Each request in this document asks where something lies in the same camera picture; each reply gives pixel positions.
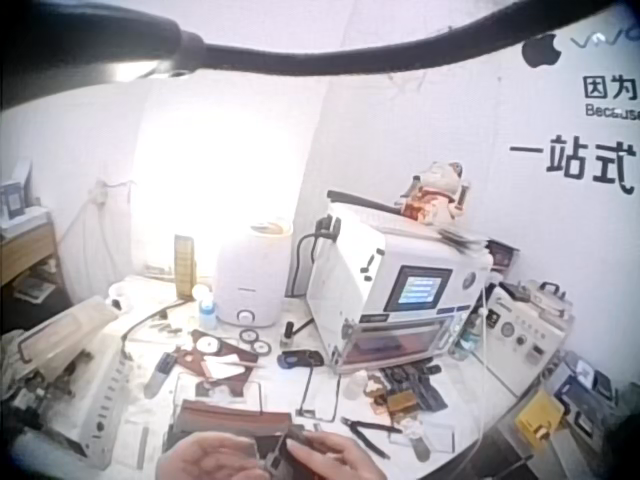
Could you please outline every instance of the cartoon figurine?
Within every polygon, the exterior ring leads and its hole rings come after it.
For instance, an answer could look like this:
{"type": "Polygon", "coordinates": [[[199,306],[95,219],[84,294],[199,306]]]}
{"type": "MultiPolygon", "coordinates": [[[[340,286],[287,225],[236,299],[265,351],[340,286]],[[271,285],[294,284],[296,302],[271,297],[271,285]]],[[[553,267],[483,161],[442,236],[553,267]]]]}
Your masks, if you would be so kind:
{"type": "Polygon", "coordinates": [[[401,197],[405,199],[402,214],[425,225],[451,223],[464,213],[468,190],[469,185],[462,184],[461,164],[434,162],[413,177],[409,190],[401,197]]]}

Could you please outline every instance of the hand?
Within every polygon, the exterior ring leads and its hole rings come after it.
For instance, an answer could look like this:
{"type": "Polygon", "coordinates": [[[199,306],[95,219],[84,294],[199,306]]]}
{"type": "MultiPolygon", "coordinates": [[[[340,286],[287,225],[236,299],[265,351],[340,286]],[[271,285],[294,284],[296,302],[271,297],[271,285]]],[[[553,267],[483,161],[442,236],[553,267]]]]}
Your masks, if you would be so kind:
{"type": "Polygon", "coordinates": [[[367,452],[347,437],[336,433],[305,432],[314,451],[291,439],[287,448],[299,462],[304,463],[327,480],[386,480],[367,452]]]}
{"type": "Polygon", "coordinates": [[[226,433],[198,432],[162,455],[156,480],[269,480],[255,444],[226,433]]]}

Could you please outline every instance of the white machine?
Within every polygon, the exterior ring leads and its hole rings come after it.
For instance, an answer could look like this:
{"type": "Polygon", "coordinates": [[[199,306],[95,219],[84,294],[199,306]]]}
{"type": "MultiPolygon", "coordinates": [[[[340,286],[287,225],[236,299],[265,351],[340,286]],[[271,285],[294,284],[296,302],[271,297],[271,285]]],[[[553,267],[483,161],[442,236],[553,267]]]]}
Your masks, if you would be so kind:
{"type": "Polygon", "coordinates": [[[519,397],[571,331],[572,304],[558,285],[528,282],[497,286],[487,308],[487,368],[519,397]]]}
{"type": "Polygon", "coordinates": [[[214,298],[218,318],[251,327],[280,319],[291,259],[290,222],[251,225],[220,249],[214,298]]]}
{"type": "Polygon", "coordinates": [[[131,370],[120,337],[103,331],[116,318],[113,308],[93,297],[12,345],[10,368],[3,371],[12,376],[3,378],[15,395],[11,408],[40,425],[30,422],[12,451],[26,457],[26,465],[59,475],[74,459],[100,470],[110,464],[131,370]],[[43,448],[48,455],[26,453],[43,448]],[[45,464],[36,466],[40,461],[45,464]]]}
{"type": "Polygon", "coordinates": [[[307,301],[340,372],[445,353],[473,308],[492,258],[408,218],[333,203],[336,242],[320,240],[307,301]]]}

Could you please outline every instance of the white humidifier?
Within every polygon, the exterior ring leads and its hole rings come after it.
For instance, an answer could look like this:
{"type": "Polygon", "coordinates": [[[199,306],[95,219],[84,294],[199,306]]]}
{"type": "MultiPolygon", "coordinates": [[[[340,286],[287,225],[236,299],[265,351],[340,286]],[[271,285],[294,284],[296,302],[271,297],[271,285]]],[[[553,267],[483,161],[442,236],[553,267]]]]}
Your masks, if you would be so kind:
{"type": "Polygon", "coordinates": [[[220,320],[243,327],[280,320],[292,232],[287,221],[254,224],[221,247],[214,291],[220,320]]]}

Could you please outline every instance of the machine display screen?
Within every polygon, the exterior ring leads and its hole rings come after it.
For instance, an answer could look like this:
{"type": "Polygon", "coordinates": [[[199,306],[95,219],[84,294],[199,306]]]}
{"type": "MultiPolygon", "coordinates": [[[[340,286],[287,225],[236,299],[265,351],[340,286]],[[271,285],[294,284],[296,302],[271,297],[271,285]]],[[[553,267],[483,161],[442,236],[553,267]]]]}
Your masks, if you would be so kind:
{"type": "Polygon", "coordinates": [[[396,277],[385,312],[407,312],[436,308],[451,270],[403,265],[396,277]]]}
{"type": "Polygon", "coordinates": [[[398,303],[431,303],[438,293],[440,278],[409,277],[398,303]]]}

